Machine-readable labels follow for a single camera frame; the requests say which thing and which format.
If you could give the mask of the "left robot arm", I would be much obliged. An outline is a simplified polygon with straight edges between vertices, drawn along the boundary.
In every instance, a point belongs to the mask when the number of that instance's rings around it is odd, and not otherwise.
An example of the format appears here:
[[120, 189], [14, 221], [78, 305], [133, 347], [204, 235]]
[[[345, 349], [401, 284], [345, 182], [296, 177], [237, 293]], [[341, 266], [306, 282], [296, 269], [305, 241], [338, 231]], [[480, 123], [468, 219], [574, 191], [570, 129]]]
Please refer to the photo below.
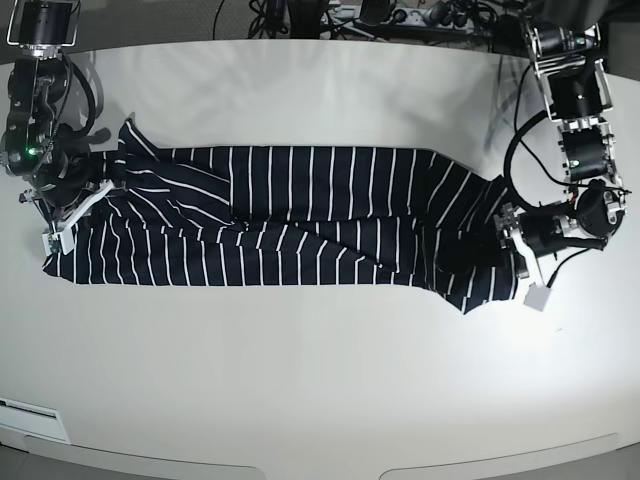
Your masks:
[[[529, 58], [544, 108], [524, 124], [515, 124], [503, 163], [512, 202], [495, 218], [500, 243], [513, 254], [516, 273], [544, 285], [539, 260], [565, 249], [603, 250], [622, 225], [626, 197], [615, 163], [615, 138], [604, 114], [612, 107], [605, 73], [606, 49], [599, 24], [617, 1], [504, 1], [519, 24], [499, 31], [489, 3], [444, 1], [427, 19], [438, 26], [479, 23], [496, 39]], [[543, 120], [557, 127], [565, 156], [561, 181], [566, 200], [535, 206], [517, 191], [512, 164], [525, 136]]]

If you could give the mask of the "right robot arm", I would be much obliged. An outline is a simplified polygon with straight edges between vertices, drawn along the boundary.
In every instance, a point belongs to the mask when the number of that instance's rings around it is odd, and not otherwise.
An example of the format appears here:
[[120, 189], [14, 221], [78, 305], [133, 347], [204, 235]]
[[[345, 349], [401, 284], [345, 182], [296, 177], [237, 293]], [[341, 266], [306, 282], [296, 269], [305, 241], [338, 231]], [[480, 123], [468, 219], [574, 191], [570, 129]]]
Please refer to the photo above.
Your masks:
[[93, 88], [66, 50], [76, 43], [78, 1], [17, 1], [6, 41], [20, 50], [7, 82], [1, 164], [30, 188], [20, 200], [59, 237], [106, 192], [89, 149], [98, 117]]

